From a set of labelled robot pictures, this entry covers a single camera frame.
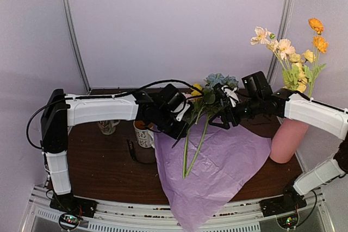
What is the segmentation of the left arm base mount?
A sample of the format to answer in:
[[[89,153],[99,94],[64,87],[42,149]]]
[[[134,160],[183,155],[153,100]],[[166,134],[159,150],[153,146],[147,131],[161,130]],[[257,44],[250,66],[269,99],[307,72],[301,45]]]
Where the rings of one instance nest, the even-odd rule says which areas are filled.
[[[95,200],[75,198],[72,205],[60,203],[57,199],[50,202],[50,208],[62,212],[58,217],[58,224],[64,230],[78,228],[86,218],[93,218],[97,208]]]

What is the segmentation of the orange flower stem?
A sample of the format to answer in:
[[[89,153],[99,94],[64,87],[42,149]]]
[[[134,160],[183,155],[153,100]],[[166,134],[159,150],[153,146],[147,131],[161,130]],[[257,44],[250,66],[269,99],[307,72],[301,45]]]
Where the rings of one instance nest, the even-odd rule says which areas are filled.
[[[309,96],[312,96],[313,90],[314,90],[314,84],[319,76],[319,73],[322,71],[322,69],[325,67],[324,65],[319,65],[319,58],[320,54],[325,54],[328,49],[328,42],[325,40],[325,38],[322,36],[322,33],[324,32],[324,25],[322,22],[317,18],[310,18],[308,20],[309,26],[314,31],[314,36],[312,40],[313,44],[313,55],[315,56],[314,65],[312,66],[312,73],[313,77],[310,83],[310,89],[309,89]]]

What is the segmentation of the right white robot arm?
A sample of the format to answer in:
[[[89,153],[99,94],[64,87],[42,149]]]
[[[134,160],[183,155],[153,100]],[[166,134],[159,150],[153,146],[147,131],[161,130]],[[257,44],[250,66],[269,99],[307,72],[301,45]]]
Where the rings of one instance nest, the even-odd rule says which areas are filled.
[[[215,91],[222,100],[223,107],[218,117],[225,129],[259,114],[271,114],[317,127],[341,140],[334,156],[295,179],[292,190],[279,198],[278,205],[282,210],[290,211],[299,203],[300,196],[347,174],[347,109],[336,108],[287,89],[272,92],[266,87],[251,93],[243,102],[238,101],[236,91],[228,87],[216,86]]]

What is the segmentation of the purple tissue paper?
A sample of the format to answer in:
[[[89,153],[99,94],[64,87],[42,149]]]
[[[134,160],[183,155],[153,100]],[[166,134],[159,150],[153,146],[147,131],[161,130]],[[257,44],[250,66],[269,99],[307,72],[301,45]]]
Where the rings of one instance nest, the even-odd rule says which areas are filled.
[[[204,120],[191,129],[188,162],[200,141]],[[159,178],[171,212],[184,231],[197,231],[265,164],[271,140],[243,126],[226,130],[209,125],[194,166],[183,179],[184,143],[163,133],[154,135]]]

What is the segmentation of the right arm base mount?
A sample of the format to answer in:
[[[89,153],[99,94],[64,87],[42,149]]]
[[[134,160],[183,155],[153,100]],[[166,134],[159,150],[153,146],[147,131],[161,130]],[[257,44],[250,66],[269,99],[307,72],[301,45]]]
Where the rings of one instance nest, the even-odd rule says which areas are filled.
[[[299,210],[307,206],[307,202],[300,198],[293,201],[284,196],[264,199],[260,201],[260,208],[264,217],[276,216],[277,224],[282,229],[294,229],[300,224]]]

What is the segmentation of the pale yellow rose stem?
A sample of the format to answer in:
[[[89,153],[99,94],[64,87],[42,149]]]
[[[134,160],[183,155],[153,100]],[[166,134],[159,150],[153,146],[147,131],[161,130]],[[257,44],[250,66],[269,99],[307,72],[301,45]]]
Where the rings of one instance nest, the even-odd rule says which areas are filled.
[[[316,55],[306,50],[303,54],[287,54],[282,69],[284,87],[311,96],[318,76]]]

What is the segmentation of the artificial flower bunch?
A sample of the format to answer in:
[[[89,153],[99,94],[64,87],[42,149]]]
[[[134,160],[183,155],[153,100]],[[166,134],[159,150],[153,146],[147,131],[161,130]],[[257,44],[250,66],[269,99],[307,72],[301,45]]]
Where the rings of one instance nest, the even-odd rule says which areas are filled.
[[[182,173],[182,177],[183,179],[185,177],[187,177],[196,161],[196,158],[198,156],[198,152],[201,148],[201,143],[198,147],[198,149],[196,150],[196,153],[194,154],[194,157],[189,165],[189,167],[187,167],[187,163],[188,163],[188,148],[189,148],[189,134],[190,134],[190,128],[193,124],[195,124],[199,118],[200,118],[200,114],[201,114],[201,111],[202,111],[202,102],[200,102],[200,99],[201,97],[204,96],[204,93],[202,92],[203,91],[203,87],[198,84],[198,83],[195,83],[193,86],[192,86],[192,92],[191,92],[191,96],[190,96],[190,99],[193,99],[194,102],[193,102],[193,105],[194,105],[194,108],[191,112],[191,115],[189,116],[189,127],[188,127],[188,131],[187,131],[187,136],[185,138],[185,144],[184,144],[184,155],[183,155],[183,173]]]

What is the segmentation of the blue hydrangea flower stem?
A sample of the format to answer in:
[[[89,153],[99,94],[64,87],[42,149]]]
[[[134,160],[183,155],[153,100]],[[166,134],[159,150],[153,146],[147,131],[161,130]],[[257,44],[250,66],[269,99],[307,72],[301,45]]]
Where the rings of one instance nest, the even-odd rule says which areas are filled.
[[[199,120],[190,128],[191,132],[192,127],[198,124],[201,118],[205,119],[204,128],[196,150],[198,149],[200,143],[202,147],[208,126],[218,117],[218,112],[222,111],[223,103],[231,102],[232,105],[235,106],[239,102],[238,96],[235,94],[235,92],[238,90],[238,84],[239,82],[234,76],[224,76],[221,73],[209,74],[204,80],[204,85],[201,85],[203,87],[202,92],[204,93],[204,96],[200,99],[203,108]]]

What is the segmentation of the peach poppy flower stem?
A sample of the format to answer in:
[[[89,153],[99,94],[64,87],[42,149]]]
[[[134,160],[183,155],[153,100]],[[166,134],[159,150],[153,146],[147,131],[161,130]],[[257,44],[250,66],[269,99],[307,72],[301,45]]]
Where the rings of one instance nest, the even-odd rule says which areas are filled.
[[[291,41],[289,39],[277,40],[274,33],[262,27],[255,27],[254,32],[255,36],[250,39],[250,44],[253,46],[264,45],[268,50],[272,51],[284,70],[290,70],[287,59],[296,52]]]

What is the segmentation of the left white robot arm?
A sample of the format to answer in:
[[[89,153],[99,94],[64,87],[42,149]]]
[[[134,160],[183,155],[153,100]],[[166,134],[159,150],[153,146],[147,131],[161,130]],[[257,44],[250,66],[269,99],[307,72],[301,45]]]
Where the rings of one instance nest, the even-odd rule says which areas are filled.
[[[66,95],[62,89],[51,94],[41,116],[41,149],[47,160],[57,203],[66,212],[78,208],[71,195],[67,163],[68,128],[99,121],[143,121],[179,140],[186,136],[188,124],[183,119],[192,104],[172,84],[158,93],[134,90],[114,95]]]

